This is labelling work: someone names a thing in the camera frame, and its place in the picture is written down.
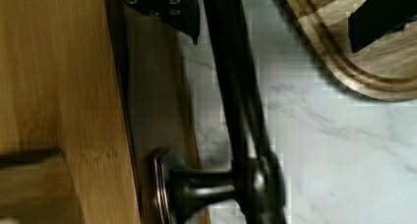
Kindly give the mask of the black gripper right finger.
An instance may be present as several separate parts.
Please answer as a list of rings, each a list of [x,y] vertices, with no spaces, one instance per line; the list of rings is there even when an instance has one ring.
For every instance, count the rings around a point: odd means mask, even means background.
[[[353,53],[416,20],[417,0],[366,0],[348,19]]]

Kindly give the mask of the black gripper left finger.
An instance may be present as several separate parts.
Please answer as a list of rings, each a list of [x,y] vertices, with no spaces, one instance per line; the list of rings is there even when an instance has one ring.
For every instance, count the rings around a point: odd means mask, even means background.
[[[191,37],[198,44],[201,32],[199,0],[123,0],[146,16],[157,16],[164,23]]]

